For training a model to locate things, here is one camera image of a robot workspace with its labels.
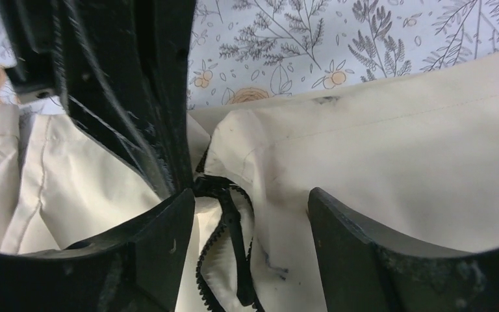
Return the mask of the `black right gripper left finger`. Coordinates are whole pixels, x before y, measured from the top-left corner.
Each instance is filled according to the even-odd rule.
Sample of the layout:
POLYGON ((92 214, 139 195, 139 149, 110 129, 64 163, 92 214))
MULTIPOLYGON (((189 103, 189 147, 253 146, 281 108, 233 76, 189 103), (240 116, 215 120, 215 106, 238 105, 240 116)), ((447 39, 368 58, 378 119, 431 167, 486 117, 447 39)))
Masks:
POLYGON ((194 206, 186 189, 65 250, 0 253, 0 311, 173 311, 194 206))

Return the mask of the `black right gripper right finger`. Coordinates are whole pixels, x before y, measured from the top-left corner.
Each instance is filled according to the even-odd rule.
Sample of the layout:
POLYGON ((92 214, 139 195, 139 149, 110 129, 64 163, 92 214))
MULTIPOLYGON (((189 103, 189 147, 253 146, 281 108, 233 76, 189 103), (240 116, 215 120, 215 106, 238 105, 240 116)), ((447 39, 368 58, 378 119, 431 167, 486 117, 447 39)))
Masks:
POLYGON ((499 248, 410 237, 318 187, 307 212, 328 311, 499 311, 499 248))

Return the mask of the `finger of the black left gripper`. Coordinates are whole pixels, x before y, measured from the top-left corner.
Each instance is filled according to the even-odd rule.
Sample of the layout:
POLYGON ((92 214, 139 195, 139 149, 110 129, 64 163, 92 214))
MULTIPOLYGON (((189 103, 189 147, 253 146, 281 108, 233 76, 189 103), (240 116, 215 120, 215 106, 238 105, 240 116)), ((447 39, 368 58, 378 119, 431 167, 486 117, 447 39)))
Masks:
POLYGON ((56 1, 60 99, 74 124, 161 198, 177 191, 170 119, 151 88, 133 1, 56 1))
POLYGON ((150 1, 153 39, 152 84, 164 132, 173 189, 191 187, 186 134, 188 54, 195 1, 150 1))

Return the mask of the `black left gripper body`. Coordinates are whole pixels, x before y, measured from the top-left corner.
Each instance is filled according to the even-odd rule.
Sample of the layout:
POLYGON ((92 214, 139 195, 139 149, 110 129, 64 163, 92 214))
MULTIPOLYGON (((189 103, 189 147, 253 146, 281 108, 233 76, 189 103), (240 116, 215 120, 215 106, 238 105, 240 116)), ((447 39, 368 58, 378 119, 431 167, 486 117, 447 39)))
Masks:
POLYGON ((60 80, 62 31, 67 1, 0 1, 0 16, 16 64, 7 67, 12 89, 21 103, 58 97, 66 104, 60 80))

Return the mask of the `beige zip jacket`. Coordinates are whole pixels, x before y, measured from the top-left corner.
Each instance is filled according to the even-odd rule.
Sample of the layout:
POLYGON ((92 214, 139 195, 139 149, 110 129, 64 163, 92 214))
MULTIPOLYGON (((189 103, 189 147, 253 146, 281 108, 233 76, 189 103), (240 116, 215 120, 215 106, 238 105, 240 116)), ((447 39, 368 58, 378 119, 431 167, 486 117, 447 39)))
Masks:
POLYGON ((193 225, 173 311, 328 311, 309 193, 410 237, 499 248, 499 90, 445 70, 186 114, 190 188, 159 197, 65 114, 0 102, 0 254, 65 250, 186 189, 193 225))

